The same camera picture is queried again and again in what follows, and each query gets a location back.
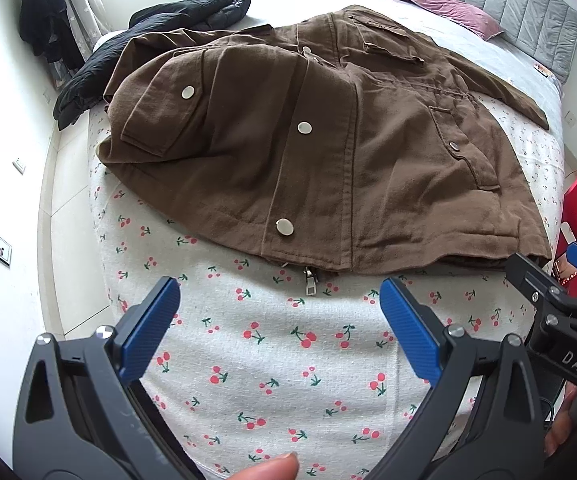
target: human hand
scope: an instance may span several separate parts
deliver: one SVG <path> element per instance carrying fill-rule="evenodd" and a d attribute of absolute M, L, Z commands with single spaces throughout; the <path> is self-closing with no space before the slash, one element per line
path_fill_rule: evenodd
<path fill-rule="evenodd" d="M 564 401 L 555 416 L 555 420 L 553 420 L 551 430 L 546 434 L 546 438 L 543 441 L 543 448 L 547 456 L 553 455 L 557 448 L 571 436 L 573 427 L 571 405 L 575 397 L 577 397 L 577 386 L 572 383 L 566 383 Z"/>
<path fill-rule="evenodd" d="M 297 455 L 289 453 L 239 471 L 230 480 L 295 480 L 298 470 Z"/>

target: zipper pull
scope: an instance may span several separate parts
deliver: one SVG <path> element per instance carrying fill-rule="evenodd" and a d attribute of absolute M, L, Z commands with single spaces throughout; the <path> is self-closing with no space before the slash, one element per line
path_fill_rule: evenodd
<path fill-rule="evenodd" d="M 315 269 L 304 267 L 303 275 L 306 277 L 306 295 L 314 296 L 317 293 L 317 274 Z"/>

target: jacket sleeve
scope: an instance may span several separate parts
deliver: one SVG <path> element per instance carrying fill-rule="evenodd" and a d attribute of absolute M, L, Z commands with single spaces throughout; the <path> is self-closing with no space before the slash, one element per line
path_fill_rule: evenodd
<path fill-rule="evenodd" d="M 150 60 L 166 53 L 172 57 L 178 49 L 205 45 L 231 34 L 234 34 L 232 30 L 197 32 L 181 28 L 174 32 L 148 32 L 132 38 L 115 65 L 104 91 L 104 99 L 110 103 L 123 80 Z"/>
<path fill-rule="evenodd" d="M 481 92 L 498 99 L 524 114 L 545 130 L 549 129 L 546 114 L 532 98 L 465 57 L 446 49 L 444 49 L 444 52 L 449 62 L 462 76 L 470 91 Z"/>

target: screw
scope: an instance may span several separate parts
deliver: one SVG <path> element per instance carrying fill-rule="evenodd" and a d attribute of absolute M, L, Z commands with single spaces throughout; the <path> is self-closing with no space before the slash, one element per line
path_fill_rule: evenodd
<path fill-rule="evenodd" d="M 108 339 L 112 335 L 113 327 L 108 325 L 99 326 L 97 327 L 97 330 L 95 330 L 95 336 L 99 337 L 100 339 Z"/>
<path fill-rule="evenodd" d="M 40 346 L 44 346 L 50 343 L 51 339 L 51 335 L 48 332 L 44 332 L 42 335 L 38 335 L 38 338 L 35 339 L 35 342 Z"/>
<path fill-rule="evenodd" d="M 448 335 L 451 337 L 463 337 L 466 330 L 463 329 L 462 325 L 451 325 L 448 327 Z"/>
<path fill-rule="evenodd" d="M 506 340 L 512 346 L 521 346 L 522 344 L 522 339 L 517 334 L 508 334 Z"/>

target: jacket pocket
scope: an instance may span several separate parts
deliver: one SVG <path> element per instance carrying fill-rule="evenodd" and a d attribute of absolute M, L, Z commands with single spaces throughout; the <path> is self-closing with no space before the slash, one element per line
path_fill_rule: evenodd
<path fill-rule="evenodd" d="M 166 154 L 200 103 L 205 52 L 173 57 L 158 70 L 129 114 L 122 140 L 156 156 Z"/>
<path fill-rule="evenodd" d="M 395 57 L 416 64 L 424 63 L 417 55 L 411 38 L 401 27 L 393 23 L 381 23 L 366 16 L 351 16 L 364 43 L 364 50 L 374 54 Z"/>
<path fill-rule="evenodd" d="M 499 181 L 495 169 L 486 155 L 466 137 L 450 110 L 446 108 L 428 107 L 435 121 L 437 133 L 446 151 L 455 159 L 463 160 L 473 173 L 477 187 L 484 191 L 499 189 Z"/>

